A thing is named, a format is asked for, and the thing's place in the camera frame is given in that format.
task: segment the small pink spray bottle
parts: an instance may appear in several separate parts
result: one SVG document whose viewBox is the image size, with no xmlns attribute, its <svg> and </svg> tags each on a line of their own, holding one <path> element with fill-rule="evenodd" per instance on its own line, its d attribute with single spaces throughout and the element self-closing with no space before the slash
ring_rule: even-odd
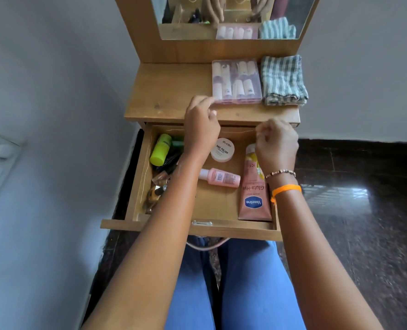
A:
<svg viewBox="0 0 407 330">
<path fill-rule="evenodd" d="M 199 179 L 221 187 L 239 187 L 240 176 L 216 168 L 200 169 Z"/>
</svg>

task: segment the folded towel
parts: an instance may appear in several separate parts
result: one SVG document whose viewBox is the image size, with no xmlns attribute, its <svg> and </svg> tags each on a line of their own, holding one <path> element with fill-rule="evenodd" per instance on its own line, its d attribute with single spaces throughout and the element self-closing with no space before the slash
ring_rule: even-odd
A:
<svg viewBox="0 0 407 330">
<path fill-rule="evenodd" d="M 263 98 L 266 105 L 305 105 L 309 98 L 303 83 L 301 56 L 261 61 Z"/>
<path fill-rule="evenodd" d="M 296 29 L 286 17 L 266 21 L 258 28 L 260 39 L 295 39 Z"/>
</svg>

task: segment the green bottle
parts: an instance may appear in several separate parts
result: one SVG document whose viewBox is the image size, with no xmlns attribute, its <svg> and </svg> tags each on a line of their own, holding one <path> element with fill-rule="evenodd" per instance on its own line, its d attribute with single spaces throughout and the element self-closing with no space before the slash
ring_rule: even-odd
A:
<svg viewBox="0 0 407 330">
<path fill-rule="evenodd" d="M 153 152 L 151 153 L 150 163 L 157 167 L 162 166 L 165 162 L 170 146 L 171 137 L 168 134 L 161 134 Z"/>
</svg>

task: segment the bracelet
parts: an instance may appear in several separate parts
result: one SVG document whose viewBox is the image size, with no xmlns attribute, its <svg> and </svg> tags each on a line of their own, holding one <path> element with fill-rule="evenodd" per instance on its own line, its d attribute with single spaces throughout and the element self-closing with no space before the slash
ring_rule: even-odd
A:
<svg viewBox="0 0 407 330">
<path fill-rule="evenodd" d="M 275 200 L 275 196 L 279 194 L 280 192 L 288 191 L 288 190 L 298 190 L 301 192 L 301 186 L 299 185 L 294 185 L 294 184 L 288 184 L 288 185 L 283 185 L 282 187 L 278 187 L 272 191 L 272 198 L 271 202 L 276 205 L 277 201 Z"/>
<path fill-rule="evenodd" d="M 288 174 L 293 175 L 295 178 L 297 177 L 297 175 L 296 175 L 292 170 L 281 169 L 281 170 L 278 170 L 278 171 L 271 172 L 269 175 L 266 175 L 265 178 L 267 179 L 267 178 L 269 178 L 269 177 L 271 177 L 271 176 L 275 176 L 275 175 L 278 175 L 278 174 L 282 174 L 282 173 L 284 173 L 284 172 L 287 172 Z"/>
</svg>

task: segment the hand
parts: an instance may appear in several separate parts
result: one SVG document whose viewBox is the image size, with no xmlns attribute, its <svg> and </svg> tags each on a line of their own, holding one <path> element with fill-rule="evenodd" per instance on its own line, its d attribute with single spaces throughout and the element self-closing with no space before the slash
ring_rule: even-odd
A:
<svg viewBox="0 0 407 330">
<path fill-rule="evenodd" d="M 217 112 L 210 111 L 214 97 L 194 96 L 185 112 L 184 154 L 202 165 L 216 145 L 220 133 Z"/>
<path fill-rule="evenodd" d="M 226 6 L 226 0 L 202 0 L 202 19 L 218 24 L 224 21 L 223 9 Z"/>
<path fill-rule="evenodd" d="M 272 11 L 275 0 L 260 0 L 257 4 L 257 0 L 251 1 L 252 16 L 249 21 L 255 22 L 260 16 L 264 17 L 267 13 Z"/>
<path fill-rule="evenodd" d="M 266 175 L 281 169 L 294 170 L 298 134 L 286 121 L 272 118 L 255 128 L 255 153 Z"/>
</svg>

